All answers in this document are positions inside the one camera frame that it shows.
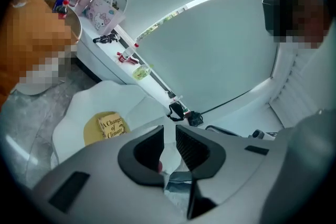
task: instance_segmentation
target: chair seat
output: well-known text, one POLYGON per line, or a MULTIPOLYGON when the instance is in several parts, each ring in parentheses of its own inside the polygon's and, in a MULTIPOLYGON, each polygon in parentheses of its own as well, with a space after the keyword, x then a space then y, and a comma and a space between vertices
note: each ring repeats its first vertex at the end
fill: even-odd
POLYGON ((149 97, 139 86, 102 81, 88 90, 76 93, 65 117, 56 126, 52 143, 59 163, 86 146, 83 130, 87 122, 97 113, 109 111, 119 113, 130 131, 144 125, 148 127, 152 122, 154 125, 173 124, 166 129, 170 132, 168 143, 174 142, 175 133, 172 130, 175 124, 166 119, 168 109, 149 97))

